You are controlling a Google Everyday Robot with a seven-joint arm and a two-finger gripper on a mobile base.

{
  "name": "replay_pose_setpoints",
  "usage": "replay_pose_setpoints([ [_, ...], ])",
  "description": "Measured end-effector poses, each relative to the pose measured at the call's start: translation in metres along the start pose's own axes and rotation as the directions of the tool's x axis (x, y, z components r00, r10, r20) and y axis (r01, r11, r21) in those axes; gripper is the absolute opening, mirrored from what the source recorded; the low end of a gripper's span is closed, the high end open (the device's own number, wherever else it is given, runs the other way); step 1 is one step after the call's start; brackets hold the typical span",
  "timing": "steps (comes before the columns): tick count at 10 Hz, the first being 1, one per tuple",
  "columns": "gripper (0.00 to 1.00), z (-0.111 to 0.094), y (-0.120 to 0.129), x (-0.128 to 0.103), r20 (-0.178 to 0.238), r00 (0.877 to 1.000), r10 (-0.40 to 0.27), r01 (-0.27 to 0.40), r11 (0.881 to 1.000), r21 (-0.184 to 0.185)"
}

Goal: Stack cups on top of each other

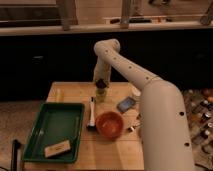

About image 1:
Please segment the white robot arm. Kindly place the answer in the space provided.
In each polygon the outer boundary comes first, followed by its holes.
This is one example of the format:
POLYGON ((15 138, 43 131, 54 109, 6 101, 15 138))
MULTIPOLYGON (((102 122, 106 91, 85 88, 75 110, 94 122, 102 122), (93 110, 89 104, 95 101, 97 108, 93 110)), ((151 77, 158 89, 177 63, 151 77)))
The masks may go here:
POLYGON ((117 39, 96 42, 96 74, 101 77, 105 66, 113 67, 141 91, 144 170, 195 171, 182 93, 173 83, 123 57, 119 51, 117 39))

